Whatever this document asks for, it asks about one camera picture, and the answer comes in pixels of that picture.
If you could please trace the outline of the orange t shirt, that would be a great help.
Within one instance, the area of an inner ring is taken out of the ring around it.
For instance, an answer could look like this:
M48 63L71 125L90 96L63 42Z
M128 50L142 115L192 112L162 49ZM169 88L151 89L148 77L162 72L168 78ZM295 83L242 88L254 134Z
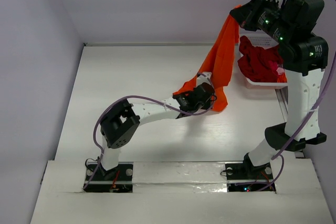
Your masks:
M215 43L198 70L198 73L212 73L211 81L216 95L212 110L215 112L223 111L228 105L224 87L228 86L232 77L235 45L238 42L239 24L231 15L228 15ZM191 80L185 82L173 95L192 91L196 87L196 76L197 74Z

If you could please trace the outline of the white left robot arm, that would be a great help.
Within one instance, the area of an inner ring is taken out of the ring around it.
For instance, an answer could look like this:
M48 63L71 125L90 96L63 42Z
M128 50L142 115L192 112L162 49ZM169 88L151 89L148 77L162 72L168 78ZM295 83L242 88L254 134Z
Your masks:
M211 76L210 72L197 74L190 91L164 100L134 95L121 98L110 106L99 119L103 139L102 156L98 160L99 175L104 179L115 176L121 149L131 142L136 131L206 113L216 100Z

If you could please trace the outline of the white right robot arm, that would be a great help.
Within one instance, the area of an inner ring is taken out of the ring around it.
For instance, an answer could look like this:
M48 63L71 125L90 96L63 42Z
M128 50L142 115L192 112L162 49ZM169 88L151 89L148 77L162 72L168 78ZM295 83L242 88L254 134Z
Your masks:
M254 178L279 150L295 152L320 144L318 105L321 81L328 64L327 41L313 33L323 0L251 0L230 15L247 31L262 30L278 43L288 86L287 121L265 129L264 140L244 156L239 170Z

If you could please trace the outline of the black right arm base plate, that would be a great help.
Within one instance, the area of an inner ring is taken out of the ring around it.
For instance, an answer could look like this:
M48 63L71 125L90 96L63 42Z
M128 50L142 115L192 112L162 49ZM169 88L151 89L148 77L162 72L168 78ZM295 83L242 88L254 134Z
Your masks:
M258 191L273 180L270 163L252 172L243 163L226 163L221 175L226 178L228 192Z

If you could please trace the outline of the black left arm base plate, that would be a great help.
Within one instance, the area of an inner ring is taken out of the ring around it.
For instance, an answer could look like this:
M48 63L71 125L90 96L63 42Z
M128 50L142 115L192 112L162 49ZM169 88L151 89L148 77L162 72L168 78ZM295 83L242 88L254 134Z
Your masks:
M131 193L133 192L133 163L119 163L112 170L104 171L102 168L93 174L96 162L86 165L86 177L83 184L87 193Z

